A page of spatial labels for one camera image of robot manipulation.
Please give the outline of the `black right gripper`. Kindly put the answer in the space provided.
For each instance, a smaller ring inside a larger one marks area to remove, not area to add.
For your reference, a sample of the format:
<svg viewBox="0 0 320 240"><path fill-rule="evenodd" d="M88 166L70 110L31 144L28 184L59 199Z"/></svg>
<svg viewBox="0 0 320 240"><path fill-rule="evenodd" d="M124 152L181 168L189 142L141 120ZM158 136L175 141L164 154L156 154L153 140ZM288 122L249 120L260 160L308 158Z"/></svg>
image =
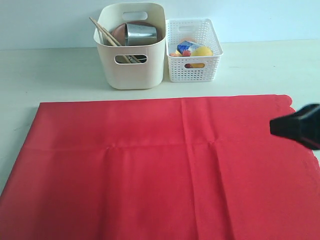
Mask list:
<svg viewBox="0 0 320 240"><path fill-rule="evenodd" d="M308 149L320 149L320 104L308 104L295 113L269 121L270 133L300 143Z"/></svg>

